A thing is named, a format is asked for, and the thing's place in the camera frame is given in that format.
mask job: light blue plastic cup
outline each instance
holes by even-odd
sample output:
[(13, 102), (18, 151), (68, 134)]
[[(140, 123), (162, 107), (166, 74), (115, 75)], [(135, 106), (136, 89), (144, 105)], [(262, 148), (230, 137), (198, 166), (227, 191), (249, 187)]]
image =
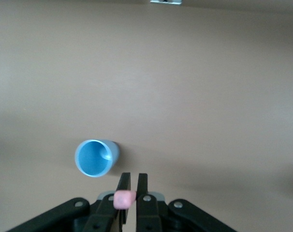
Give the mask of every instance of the light blue plastic cup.
[(119, 157), (118, 145), (110, 140), (86, 140), (75, 152), (75, 164), (85, 175), (107, 174)]

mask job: gray surface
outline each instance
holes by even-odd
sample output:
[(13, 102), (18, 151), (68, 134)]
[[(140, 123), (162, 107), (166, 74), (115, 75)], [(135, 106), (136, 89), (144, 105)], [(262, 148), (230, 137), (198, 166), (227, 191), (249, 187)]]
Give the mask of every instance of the gray surface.
[[(102, 178), (74, 164), (91, 138), (121, 146)], [(0, 232), (123, 171), (238, 231), (293, 231), (293, 15), (0, 1)]]

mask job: bolt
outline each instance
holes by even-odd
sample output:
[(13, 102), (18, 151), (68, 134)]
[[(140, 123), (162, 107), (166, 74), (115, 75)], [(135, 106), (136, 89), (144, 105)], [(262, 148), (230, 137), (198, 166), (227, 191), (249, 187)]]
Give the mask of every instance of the bolt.
[(81, 206), (83, 206), (83, 202), (76, 202), (76, 203), (74, 204), (74, 206), (75, 206), (75, 207), (81, 207)]
[(175, 202), (174, 203), (174, 207), (175, 208), (182, 208), (183, 207), (183, 204), (181, 202)]
[(145, 202), (149, 202), (149, 201), (152, 200), (152, 198), (151, 198), (149, 195), (147, 195), (147, 196), (144, 196), (144, 197), (143, 197), (143, 200), (144, 200)]

